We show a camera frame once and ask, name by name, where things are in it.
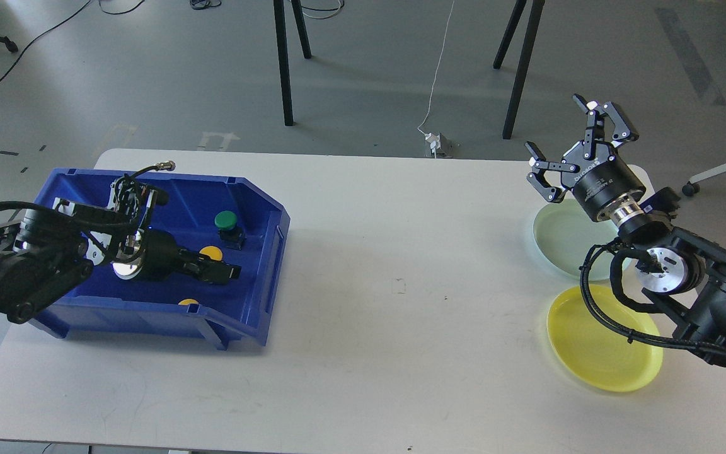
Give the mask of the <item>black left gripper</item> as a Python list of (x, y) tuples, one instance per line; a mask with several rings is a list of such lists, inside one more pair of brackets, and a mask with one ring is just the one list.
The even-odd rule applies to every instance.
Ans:
[(113, 262), (113, 273), (123, 281), (164, 281), (173, 273), (196, 277), (200, 282), (225, 285), (238, 279), (240, 265), (208, 262), (212, 258), (199, 251), (185, 249), (171, 233), (147, 230), (144, 249), (131, 262)]

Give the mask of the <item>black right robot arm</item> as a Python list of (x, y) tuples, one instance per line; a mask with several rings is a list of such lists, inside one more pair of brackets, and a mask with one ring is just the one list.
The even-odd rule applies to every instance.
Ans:
[[(670, 187), (644, 198), (645, 186), (618, 153), (638, 132), (611, 102), (573, 100), (587, 116), (582, 140), (550, 161), (531, 141), (527, 180), (548, 203), (573, 195), (594, 223), (613, 222), (616, 238), (593, 245), (580, 267), (579, 287), (597, 322), (654, 347), (689, 351), (726, 368), (726, 249), (673, 225), (679, 195)], [(597, 306), (589, 274), (602, 253), (613, 256), (609, 281), (614, 297), (637, 313), (662, 313), (675, 324), (671, 338), (645, 334), (614, 321)]]

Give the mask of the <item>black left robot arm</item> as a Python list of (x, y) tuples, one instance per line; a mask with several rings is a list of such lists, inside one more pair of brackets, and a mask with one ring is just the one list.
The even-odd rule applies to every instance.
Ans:
[(169, 196), (139, 176), (174, 168), (164, 161), (116, 178), (104, 207), (60, 197), (52, 206), (0, 202), (0, 212), (24, 212), (21, 221), (0, 224), (0, 313), (11, 323), (28, 322), (98, 265), (110, 265), (124, 281), (163, 281), (174, 273), (218, 285), (238, 279), (239, 265), (189, 250), (152, 228), (154, 209)]

